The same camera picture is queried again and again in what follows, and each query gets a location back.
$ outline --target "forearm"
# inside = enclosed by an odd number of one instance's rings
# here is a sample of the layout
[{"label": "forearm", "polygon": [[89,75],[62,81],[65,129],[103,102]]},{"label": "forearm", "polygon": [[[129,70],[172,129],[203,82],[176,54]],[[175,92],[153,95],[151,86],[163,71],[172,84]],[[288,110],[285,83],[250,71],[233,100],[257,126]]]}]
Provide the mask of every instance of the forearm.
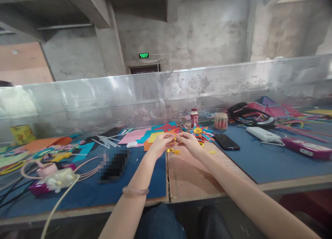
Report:
[{"label": "forearm", "polygon": [[[128,187],[147,189],[150,185],[155,160],[147,152],[133,175]],[[99,239],[129,239],[134,238],[143,212],[146,196],[122,195],[110,215]]]},{"label": "forearm", "polygon": [[281,205],[256,186],[223,167],[206,151],[201,150],[193,153],[216,178],[237,206],[268,238],[319,238]]}]

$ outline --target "hand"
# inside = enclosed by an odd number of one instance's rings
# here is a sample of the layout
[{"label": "hand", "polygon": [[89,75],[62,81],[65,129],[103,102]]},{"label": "hand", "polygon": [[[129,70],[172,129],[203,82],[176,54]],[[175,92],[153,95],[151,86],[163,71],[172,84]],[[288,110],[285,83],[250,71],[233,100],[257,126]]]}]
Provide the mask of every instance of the hand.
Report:
[{"label": "hand", "polygon": [[166,145],[174,140],[175,135],[171,133],[163,133],[155,139],[152,146],[149,148],[147,154],[154,157],[157,160],[163,152],[166,150]]},{"label": "hand", "polygon": [[176,138],[181,143],[179,146],[184,145],[194,158],[203,151],[202,146],[193,134],[182,132],[176,135]]}]

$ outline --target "jeans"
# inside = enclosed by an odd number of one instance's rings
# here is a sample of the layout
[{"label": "jeans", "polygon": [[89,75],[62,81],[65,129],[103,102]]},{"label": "jeans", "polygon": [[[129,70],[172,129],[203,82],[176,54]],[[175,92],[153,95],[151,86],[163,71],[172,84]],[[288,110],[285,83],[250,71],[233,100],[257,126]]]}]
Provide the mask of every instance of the jeans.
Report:
[{"label": "jeans", "polygon": [[[200,239],[233,239],[224,218],[214,206],[204,206],[198,221]],[[176,220],[175,211],[163,203],[142,215],[135,235],[135,239],[186,238],[182,225]]]}]

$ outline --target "floor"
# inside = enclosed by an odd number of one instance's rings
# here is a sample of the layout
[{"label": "floor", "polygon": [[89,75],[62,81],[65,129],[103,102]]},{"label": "floor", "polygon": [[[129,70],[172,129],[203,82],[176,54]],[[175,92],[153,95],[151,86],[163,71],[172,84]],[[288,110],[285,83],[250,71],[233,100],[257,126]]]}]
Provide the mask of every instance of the floor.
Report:
[{"label": "floor", "polygon": [[[234,239],[266,238],[230,199],[222,199],[213,204],[223,215]],[[202,206],[193,203],[182,203],[174,205],[173,208],[176,211],[178,221],[186,231],[187,238],[198,239],[197,218]],[[102,217],[93,219],[93,221],[88,219],[75,223],[60,222],[56,225],[51,223],[47,239],[97,239],[106,220],[105,217]],[[0,239],[39,239],[41,233],[42,228],[22,230],[19,233],[11,233],[11,235],[3,233],[0,235]]]}]

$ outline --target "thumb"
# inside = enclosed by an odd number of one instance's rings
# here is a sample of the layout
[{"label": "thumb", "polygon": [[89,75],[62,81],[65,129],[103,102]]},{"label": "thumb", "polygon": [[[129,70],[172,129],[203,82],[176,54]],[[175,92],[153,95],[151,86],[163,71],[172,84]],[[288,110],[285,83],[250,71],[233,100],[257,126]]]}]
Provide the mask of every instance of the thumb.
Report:
[{"label": "thumb", "polygon": [[168,138],[166,138],[166,139],[164,139],[164,141],[166,142],[166,144],[168,143],[168,142],[171,142],[171,141],[173,141],[174,140],[174,135],[171,135],[170,137],[168,137]]},{"label": "thumb", "polygon": [[186,143],[187,141],[188,141],[188,139],[186,139],[186,138],[184,138],[184,137],[182,137],[182,136],[177,136],[176,137],[180,142],[182,142],[182,143]]}]

